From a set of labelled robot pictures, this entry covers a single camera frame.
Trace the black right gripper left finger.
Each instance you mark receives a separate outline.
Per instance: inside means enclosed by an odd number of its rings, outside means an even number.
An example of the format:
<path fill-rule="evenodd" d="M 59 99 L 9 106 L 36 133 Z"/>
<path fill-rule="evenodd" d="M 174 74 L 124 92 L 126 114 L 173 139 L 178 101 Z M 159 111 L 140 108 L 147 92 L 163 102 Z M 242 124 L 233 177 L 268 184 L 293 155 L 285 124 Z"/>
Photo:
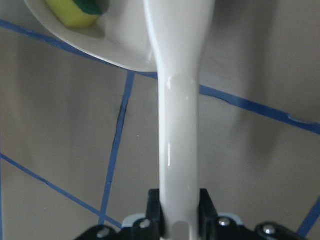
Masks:
<path fill-rule="evenodd" d="M 160 190 L 151 189 L 145 213 L 126 217 L 120 231 L 107 225 L 96 225 L 78 236 L 77 240 L 159 240 L 162 235 Z"/>

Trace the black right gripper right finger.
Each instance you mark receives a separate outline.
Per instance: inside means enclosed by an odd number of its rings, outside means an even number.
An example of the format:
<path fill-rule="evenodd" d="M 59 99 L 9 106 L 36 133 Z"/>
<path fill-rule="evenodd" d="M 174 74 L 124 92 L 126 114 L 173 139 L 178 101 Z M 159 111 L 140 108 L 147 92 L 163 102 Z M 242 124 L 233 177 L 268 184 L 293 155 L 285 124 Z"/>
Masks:
<path fill-rule="evenodd" d="M 218 214 L 209 192 L 199 191 L 199 236 L 202 240 L 305 240 L 298 233 L 272 221 L 248 229 L 237 215 Z"/>

